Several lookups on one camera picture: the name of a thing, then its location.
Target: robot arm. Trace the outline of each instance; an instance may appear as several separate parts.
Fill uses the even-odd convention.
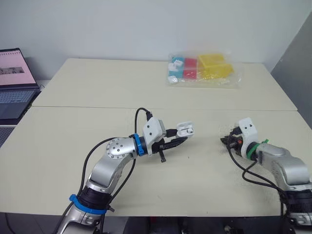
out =
[[[286,215],[291,224],[312,226],[312,183],[308,167],[301,159],[267,141],[258,143],[257,130],[250,118],[240,120],[221,141],[243,158],[257,160],[273,174],[277,186],[285,192]]]
[[[117,137],[106,146],[104,156],[94,166],[85,187],[77,197],[71,195],[74,205],[62,221],[58,234],[94,233],[101,216],[109,209],[112,192],[121,177],[124,166],[132,159],[143,155],[159,153],[164,159],[163,150],[173,148],[194,134],[191,122],[178,124],[177,129],[166,130],[161,120],[151,117],[143,128],[143,136],[133,134],[128,138]],[[165,142],[164,137],[176,137]]]

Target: red block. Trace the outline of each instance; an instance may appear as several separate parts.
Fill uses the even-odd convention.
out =
[[[184,79],[196,79],[196,74],[197,74],[196,67],[197,67],[197,59],[185,58],[183,78]]]

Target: green ring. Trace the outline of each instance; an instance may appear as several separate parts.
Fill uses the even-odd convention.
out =
[[[266,139],[263,142],[261,142],[261,144],[263,143],[268,143],[269,140]],[[260,143],[257,143],[256,145],[254,145],[248,152],[247,152],[247,159],[251,160],[251,156],[253,154],[253,152],[258,148],[258,146],[260,145]]]

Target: plastic bag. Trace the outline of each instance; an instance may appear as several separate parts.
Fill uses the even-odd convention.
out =
[[[183,52],[169,56],[167,80],[178,87],[238,88],[242,65],[222,53]]]

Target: yellow block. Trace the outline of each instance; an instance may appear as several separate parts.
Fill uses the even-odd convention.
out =
[[[226,63],[222,54],[198,56],[197,72],[202,79],[224,78],[233,71],[232,65]]]

